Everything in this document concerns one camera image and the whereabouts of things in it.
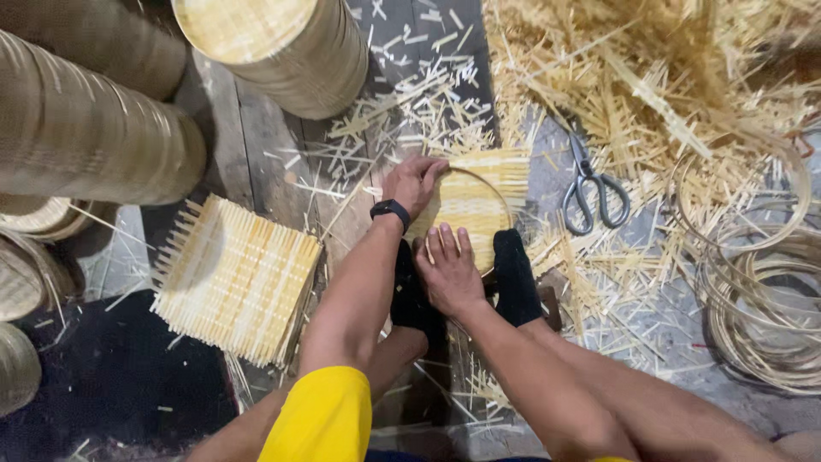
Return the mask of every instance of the black sock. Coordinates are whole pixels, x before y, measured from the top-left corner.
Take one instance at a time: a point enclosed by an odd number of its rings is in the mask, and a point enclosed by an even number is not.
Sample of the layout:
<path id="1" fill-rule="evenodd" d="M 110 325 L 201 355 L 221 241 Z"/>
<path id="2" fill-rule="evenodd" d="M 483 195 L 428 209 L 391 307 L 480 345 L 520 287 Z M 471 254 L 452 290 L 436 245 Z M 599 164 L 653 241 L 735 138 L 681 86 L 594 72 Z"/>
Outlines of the black sock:
<path id="1" fill-rule="evenodd" d="M 445 345 L 445 317 L 428 301 L 413 264 L 411 246 L 405 239 L 399 242 L 395 274 L 391 322 L 395 326 L 423 331 L 428 337 L 428 349 L 437 349 Z"/>
<path id="2" fill-rule="evenodd" d="M 493 272 L 499 287 L 496 311 L 507 322 L 519 327 L 543 316 L 530 260 L 515 229 L 499 231 L 493 236 Z"/>

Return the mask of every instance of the person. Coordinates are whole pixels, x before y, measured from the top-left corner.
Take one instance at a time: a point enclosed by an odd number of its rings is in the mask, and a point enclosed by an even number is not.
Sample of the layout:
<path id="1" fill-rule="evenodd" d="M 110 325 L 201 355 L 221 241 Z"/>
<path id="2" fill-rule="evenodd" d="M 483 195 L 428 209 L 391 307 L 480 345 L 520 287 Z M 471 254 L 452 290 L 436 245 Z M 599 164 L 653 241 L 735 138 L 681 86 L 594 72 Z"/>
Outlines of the person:
<path id="1" fill-rule="evenodd" d="M 485 298 L 467 229 L 454 234 L 442 223 L 411 249 L 402 236 L 447 169 L 445 160 L 415 157 L 388 175 L 368 233 L 305 331 L 296 383 L 197 445 L 188 460 L 361 462 L 372 403 L 444 344 L 442 314 L 471 335 L 557 460 L 789 460 L 721 409 L 554 333 L 514 229 L 493 240 L 496 307 Z M 391 333 L 378 342 L 388 315 Z"/>

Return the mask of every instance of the black mat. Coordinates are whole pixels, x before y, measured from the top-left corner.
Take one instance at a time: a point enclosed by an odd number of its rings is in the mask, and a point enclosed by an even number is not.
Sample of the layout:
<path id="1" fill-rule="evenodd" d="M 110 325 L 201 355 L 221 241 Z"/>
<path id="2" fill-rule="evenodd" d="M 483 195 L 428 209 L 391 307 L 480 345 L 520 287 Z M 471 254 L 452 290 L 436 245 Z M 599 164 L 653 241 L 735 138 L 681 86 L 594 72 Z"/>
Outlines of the black mat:
<path id="1" fill-rule="evenodd" d="M 112 301 L 85 305 L 82 314 L 63 308 L 69 328 L 39 355 L 37 396 L 0 418 L 0 454 L 9 462 L 67 457 L 86 438 L 89 448 L 118 441 L 154 455 L 181 454 L 236 416 L 217 349 L 184 337 L 167 350 L 177 335 L 149 312 L 151 291 L 105 312 Z M 37 330 L 15 324 L 37 348 L 62 328 L 59 321 Z"/>

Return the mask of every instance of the scissors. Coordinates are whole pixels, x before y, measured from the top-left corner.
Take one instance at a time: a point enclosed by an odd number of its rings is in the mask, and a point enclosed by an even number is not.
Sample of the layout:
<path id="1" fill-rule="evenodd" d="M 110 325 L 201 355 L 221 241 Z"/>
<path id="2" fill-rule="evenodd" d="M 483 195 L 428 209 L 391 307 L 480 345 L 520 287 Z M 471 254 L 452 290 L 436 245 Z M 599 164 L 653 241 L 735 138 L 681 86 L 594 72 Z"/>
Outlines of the scissors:
<path id="1" fill-rule="evenodd" d="M 599 189 L 599 213 L 602 216 L 602 221 L 609 228 L 618 228 L 627 221 L 627 216 L 630 214 L 630 197 L 627 195 L 624 187 L 619 184 L 613 177 L 603 173 L 596 173 L 593 171 L 593 166 L 590 165 L 590 157 L 581 142 L 579 137 L 574 132 L 567 133 L 570 136 L 570 146 L 573 151 L 573 157 L 576 158 L 576 167 L 579 169 L 579 176 L 567 188 L 565 192 L 564 201 L 562 201 L 562 211 L 565 215 L 565 226 L 571 233 L 576 236 L 585 236 L 593 231 L 593 214 L 590 212 L 590 206 L 585 199 L 585 194 L 582 191 L 582 185 L 586 181 L 592 180 L 596 183 Z M 608 210 L 608 194 L 607 187 L 610 187 L 621 198 L 621 213 L 615 220 L 610 219 L 610 211 Z M 567 206 L 570 205 L 570 199 L 576 195 L 576 201 L 579 203 L 581 213 L 585 216 L 585 225 L 583 228 L 577 228 L 571 221 L 570 213 L 567 211 Z"/>

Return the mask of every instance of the hand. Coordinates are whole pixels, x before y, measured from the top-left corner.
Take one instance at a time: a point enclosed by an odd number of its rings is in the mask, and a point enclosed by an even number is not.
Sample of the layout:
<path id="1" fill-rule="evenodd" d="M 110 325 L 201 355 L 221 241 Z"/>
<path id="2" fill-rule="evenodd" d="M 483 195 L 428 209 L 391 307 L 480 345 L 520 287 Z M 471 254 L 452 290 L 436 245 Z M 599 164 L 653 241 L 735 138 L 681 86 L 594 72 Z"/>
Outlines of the hand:
<path id="1" fill-rule="evenodd" d="M 405 207 L 410 220 L 415 220 L 428 206 L 433 196 L 433 185 L 450 168 L 444 159 L 410 157 L 399 164 L 382 185 L 382 200 L 393 199 Z"/>
<path id="2" fill-rule="evenodd" d="M 488 305 L 484 299 L 482 276 L 473 263 L 473 247 L 467 230 L 459 228 L 459 245 L 456 246 L 451 227 L 442 223 L 439 229 L 428 231 L 428 246 L 433 263 L 422 238 L 414 239 L 414 261 L 422 279 L 428 286 L 430 303 L 447 316 L 460 318 L 477 305 Z"/>

